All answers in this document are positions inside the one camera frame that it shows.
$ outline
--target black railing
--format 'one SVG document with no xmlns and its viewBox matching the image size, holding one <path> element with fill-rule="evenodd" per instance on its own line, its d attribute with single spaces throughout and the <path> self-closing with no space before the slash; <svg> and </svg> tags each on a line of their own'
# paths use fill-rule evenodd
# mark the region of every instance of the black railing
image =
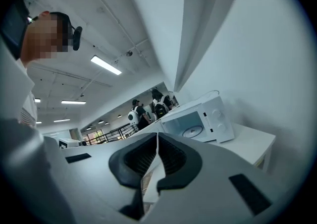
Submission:
<svg viewBox="0 0 317 224">
<path fill-rule="evenodd" d="M 86 142 L 87 142 L 87 145 L 108 143 L 112 141 L 126 139 L 136 132 L 137 132 L 136 126 L 130 125 L 128 123 L 122 127 L 119 127 L 115 130 L 110 131 L 109 133 L 87 140 Z"/>
</svg>

